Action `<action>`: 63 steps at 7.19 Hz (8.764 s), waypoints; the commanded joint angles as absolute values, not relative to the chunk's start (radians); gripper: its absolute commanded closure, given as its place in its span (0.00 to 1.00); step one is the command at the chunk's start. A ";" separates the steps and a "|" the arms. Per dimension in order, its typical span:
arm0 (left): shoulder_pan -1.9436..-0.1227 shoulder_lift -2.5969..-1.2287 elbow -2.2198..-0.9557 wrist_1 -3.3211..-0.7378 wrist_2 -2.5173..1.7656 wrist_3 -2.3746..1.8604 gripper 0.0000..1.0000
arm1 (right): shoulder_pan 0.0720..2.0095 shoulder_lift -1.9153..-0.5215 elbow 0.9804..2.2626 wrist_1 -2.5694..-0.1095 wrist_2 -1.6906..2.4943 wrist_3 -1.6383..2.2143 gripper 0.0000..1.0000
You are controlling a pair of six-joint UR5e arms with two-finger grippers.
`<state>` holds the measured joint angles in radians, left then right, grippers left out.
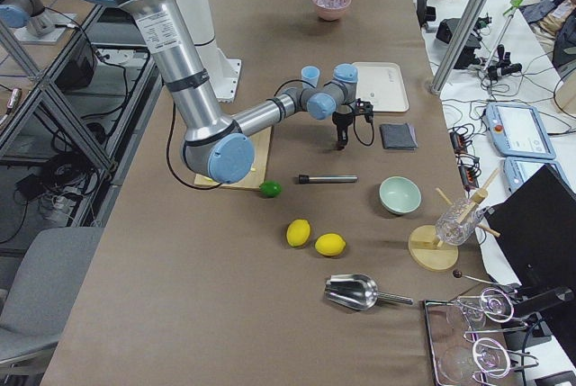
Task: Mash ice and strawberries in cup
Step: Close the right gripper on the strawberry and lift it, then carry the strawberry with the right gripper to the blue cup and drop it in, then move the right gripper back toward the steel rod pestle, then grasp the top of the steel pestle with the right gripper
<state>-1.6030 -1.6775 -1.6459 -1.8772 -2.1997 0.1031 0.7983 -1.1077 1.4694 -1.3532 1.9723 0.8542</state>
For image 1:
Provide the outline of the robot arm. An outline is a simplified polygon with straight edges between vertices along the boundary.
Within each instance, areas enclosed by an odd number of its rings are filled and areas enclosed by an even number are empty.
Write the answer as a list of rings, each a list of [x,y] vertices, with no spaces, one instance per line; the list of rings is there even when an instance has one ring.
[[[134,19],[186,125],[181,152],[184,163],[217,183],[234,184],[249,173],[255,160],[250,135],[297,112],[325,120],[355,102],[357,69],[340,64],[334,68],[332,80],[321,88],[288,88],[229,116],[220,108],[176,0],[85,1],[118,7]]]

